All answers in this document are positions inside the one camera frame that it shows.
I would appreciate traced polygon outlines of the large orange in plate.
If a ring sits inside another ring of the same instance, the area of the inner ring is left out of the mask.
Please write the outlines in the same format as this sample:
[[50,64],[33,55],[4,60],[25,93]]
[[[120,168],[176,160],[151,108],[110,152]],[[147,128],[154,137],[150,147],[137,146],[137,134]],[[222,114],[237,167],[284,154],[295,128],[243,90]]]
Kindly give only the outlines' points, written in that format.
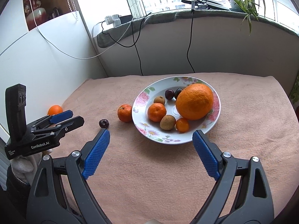
[[176,99],[176,110],[187,120],[199,120],[213,107],[213,92],[203,83],[187,86]]

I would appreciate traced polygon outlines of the floral white plate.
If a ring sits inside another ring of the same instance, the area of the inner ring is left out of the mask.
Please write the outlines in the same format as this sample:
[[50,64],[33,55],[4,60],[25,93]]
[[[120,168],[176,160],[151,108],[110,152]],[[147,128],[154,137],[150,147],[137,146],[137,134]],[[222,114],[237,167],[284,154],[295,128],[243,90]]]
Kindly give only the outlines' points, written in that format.
[[[209,113],[203,118],[189,122],[189,131],[180,133],[176,128],[165,131],[160,128],[159,123],[153,122],[148,118],[147,110],[154,102],[155,97],[164,96],[166,90],[175,91],[179,88],[184,89],[190,84],[195,83],[205,84],[211,89],[214,104]],[[132,119],[138,131],[151,141],[167,145],[191,142],[193,132],[196,130],[201,130],[203,133],[209,132],[217,123],[220,113],[221,101],[216,90],[210,84],[199,78],[182,75],[163,78],[148,85],[139,93],[132,106]]]

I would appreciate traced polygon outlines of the red figurine on shelf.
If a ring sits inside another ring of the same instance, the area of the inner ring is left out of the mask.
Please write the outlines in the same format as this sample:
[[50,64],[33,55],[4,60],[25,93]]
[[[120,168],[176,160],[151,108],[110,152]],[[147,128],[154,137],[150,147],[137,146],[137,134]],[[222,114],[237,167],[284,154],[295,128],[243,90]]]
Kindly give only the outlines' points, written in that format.
[[25,0],[24,13],[28,30],[32,30],[48,20],[48,14],[42,7],[41,0]]

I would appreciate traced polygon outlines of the white power strip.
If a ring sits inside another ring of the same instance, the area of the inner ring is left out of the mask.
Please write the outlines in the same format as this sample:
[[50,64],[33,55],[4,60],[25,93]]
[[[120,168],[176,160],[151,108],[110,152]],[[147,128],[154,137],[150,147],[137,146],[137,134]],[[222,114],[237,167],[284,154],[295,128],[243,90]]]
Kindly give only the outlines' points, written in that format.
[[121,25],[121,20],[118,14],[106,16],[105,22],[107,25],[113,25],[113,27],[118,27]]

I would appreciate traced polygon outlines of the dark plum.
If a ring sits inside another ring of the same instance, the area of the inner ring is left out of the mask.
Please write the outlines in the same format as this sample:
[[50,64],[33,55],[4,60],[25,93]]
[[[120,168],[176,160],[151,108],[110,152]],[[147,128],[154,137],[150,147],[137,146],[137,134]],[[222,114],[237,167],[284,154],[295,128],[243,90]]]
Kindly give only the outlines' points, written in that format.
[[167,100],[172,100],[174,98],[175,92],[171,89],[165,91],[165,98]]
[[99,126],[101,128],[106,128],[107,129],[109,127],[109,125],[110,125],[110,123],[109,123],[109,121],[107,119],[101,119],[99,121]]
[[177,99],[177,97],[179,96],[179,94],[182,92],[182,88],[178,88],[175,93],[174,93],[174,98]]

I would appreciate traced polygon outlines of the black adapter on sill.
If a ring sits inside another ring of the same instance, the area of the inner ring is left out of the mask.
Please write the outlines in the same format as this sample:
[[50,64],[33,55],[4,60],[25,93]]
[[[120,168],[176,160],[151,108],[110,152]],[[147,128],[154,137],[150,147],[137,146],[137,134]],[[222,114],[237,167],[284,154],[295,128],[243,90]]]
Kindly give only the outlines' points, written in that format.
[[127,22],[130,22],[133,19],[132,15],[125,15],[120,17],[121,24],[125,24]]

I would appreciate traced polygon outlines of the large orange by wall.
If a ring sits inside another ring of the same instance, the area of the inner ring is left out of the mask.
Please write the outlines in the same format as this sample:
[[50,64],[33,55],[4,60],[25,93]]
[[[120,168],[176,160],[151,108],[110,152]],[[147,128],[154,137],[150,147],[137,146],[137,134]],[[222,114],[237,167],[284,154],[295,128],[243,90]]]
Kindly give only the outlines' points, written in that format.
[[60,105],[53,105],[48,109],[48,115],[57,115],[63,112],[63,108]]

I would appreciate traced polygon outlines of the mandarin near plate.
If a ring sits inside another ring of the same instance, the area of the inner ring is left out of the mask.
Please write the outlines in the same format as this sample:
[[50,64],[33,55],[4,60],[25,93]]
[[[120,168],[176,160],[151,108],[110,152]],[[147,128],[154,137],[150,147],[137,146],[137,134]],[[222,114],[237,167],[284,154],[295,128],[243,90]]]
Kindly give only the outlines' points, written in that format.
[[123,104],[118,108],[117,115],[122,122],[132,121],[132,106],[128,104]]

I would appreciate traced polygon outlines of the small brown longan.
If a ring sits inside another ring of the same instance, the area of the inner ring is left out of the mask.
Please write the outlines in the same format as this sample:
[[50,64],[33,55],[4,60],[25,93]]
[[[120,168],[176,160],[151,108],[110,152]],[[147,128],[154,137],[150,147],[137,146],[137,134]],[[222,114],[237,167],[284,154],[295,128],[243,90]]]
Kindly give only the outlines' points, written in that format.
[[154,98],[153,103],[160,103],[162,105],[165,105],[165,98],[163,96],[157,96]]

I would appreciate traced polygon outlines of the mandarin with stem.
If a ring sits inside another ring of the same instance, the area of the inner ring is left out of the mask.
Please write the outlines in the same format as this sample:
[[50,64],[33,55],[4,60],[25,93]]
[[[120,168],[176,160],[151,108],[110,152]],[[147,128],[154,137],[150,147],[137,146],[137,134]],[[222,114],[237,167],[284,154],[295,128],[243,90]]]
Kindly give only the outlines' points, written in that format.
[[160,122],[166,114],[167,110],[161,103],[153,103],[147,110],[147,116],[153,122]]

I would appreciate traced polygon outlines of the black device on sill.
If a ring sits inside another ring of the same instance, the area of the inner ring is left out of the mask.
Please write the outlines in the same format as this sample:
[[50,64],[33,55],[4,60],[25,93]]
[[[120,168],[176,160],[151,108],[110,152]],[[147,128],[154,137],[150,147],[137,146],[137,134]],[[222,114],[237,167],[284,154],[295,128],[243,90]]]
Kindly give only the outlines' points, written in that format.
[[229,11],[230,8],[225,7],[221,3],[214,0],[181,0],[184,4],[191,5],[191,13],[198,10],[222,10]]

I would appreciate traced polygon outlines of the small orange kumquat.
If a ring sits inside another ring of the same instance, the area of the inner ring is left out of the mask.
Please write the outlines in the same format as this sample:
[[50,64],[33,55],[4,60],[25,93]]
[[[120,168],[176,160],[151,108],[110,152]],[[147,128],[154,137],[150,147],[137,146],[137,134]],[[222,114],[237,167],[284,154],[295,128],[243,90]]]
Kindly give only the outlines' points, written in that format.
[[189,131],[189,122],[187,119],[185,118],[180,118],[176,121],[176,129],[180,132],[180,133],[186,133],[187,131]]

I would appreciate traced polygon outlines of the large brown longan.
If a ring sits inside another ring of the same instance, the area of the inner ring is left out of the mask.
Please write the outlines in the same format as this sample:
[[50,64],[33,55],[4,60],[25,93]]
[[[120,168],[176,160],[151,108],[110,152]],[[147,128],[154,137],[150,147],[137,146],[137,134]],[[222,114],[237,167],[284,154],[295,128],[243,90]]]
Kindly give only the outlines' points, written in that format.
[[172,130],[175,127],[176,119],[172,115],[165,115],[160,121],[160,128],[162,130]]

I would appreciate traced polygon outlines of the dark green sill mat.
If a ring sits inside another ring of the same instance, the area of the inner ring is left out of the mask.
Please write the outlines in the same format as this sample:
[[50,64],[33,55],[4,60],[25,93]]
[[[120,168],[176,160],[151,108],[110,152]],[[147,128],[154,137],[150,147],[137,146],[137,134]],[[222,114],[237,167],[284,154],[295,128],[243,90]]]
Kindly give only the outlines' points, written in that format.
[[252,21],[253,31],[241,13],[201,10],[157,13],[97,34],[99,49],[136,45],[147,51],[298,53],[298,35],[266,19]]

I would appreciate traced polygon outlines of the pink towel cloth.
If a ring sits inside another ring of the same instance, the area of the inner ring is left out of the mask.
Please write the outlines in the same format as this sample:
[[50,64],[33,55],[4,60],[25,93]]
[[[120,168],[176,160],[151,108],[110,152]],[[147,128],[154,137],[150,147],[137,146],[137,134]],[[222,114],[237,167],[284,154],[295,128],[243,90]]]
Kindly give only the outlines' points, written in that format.
[[[221,114],[210,141],[234,157],[261,160],[279,214],[298,187],[298,120],[279,82],[271,76],[197,73],[217,91]],[[119,121],[117,109],[159,76],[125,76],[85,81],[63,103],[84,125],[60,141],[53,157],[79,150],[110,123],[110,144],[88,184],[112,223],[190,223],[214,186],[192,143],[164,145]]]

